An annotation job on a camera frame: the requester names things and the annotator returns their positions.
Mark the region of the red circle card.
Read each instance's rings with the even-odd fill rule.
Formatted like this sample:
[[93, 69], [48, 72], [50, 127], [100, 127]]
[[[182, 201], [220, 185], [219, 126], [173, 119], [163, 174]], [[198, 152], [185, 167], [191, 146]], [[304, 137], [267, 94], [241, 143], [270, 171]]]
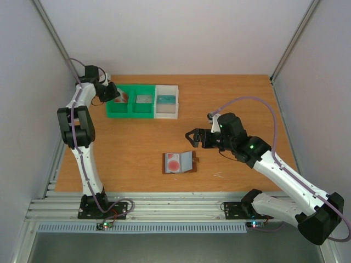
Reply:
[[180, 154], [179, 153], [167, 153], [165, 155], [165, 172], [166, 173], [178, 173], [180, 172]]
[[117, 91], [119, 92], [119, 96], [115, 98], [114, 102], [115, 103], [127, 103], [129, 100], [128, 94], [120, 88], [117, 88]]

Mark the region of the brown leather card holder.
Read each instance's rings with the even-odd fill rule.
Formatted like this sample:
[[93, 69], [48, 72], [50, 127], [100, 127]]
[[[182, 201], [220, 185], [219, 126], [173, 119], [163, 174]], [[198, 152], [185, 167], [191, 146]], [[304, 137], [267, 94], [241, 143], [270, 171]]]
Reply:
[[197, 164], [199, 162], [199, 158], [196, 156], [195, 151], [187, 151], [182, 152], [180, 154], [180, 172], [178, 173], [166, 173], [165, 172], [165, 155], [167, 153], [162, 154], [162, 173], [163, 174], [184, 174], [184, 173], [195, 173], [197, 172]]

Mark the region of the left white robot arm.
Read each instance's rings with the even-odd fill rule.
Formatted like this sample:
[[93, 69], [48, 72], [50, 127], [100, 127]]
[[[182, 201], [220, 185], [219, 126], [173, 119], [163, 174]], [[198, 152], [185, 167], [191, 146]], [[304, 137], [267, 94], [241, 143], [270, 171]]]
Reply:
[[76, 91], [66, 107], [57, 110], [63, 143], [71, 149], [82, 180], [82, 198], [79, 219], [105, 219], [110, 213], [110, 203], [94, 160], [95, 127], [89, 106], [95, 97], [105, 103], [120, 96], [116, 85], [102, 69], [86, 65], [84, 75], [76, 76]]

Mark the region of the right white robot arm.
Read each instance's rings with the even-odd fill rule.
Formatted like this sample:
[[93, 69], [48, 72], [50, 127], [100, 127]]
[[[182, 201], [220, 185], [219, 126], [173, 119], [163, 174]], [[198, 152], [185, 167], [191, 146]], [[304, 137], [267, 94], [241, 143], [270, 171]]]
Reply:
[[243, 213], [251, 219], [271, 216], [298, 228], [315, 245], [322, 245], [342, 221], [344, 199], [334, 192], [313, 186], [273, 153], [272, 147], [257, 136], [247, 135], [239, 117], [216, 114], [211, 129], [196, 128], [186, 133], [193, 147], [230, 151], [235, 159], [263, 174], [292, 200], [282, 201], [252, 189], [241, 200]]

